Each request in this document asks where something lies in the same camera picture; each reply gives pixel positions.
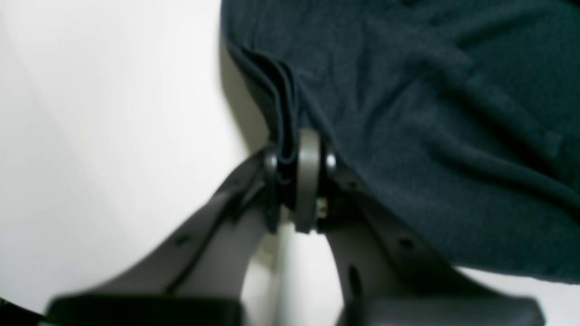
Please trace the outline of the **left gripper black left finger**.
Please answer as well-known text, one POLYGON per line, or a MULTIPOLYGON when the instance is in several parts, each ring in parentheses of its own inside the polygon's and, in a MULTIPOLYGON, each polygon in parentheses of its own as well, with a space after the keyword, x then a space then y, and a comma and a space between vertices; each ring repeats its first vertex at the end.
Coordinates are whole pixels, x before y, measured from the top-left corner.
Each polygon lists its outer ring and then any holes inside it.
POLYGON ((277 157, 241 163, 202 208, 147 257, 93 289, 58 297, 48 326, 242 326, 249 262, 279 217, 277 157))

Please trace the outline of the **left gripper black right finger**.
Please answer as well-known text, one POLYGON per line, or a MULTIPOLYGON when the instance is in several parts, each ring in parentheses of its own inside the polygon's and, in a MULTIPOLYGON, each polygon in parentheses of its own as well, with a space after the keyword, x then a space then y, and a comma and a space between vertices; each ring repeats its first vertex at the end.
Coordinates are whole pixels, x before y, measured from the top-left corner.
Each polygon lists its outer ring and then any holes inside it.
POLYGON ((535 299, 462 275, 394 213, 311 129, 299 132, 295 210, 325 235, 338 272, 338 326, 542 326, 535 299))

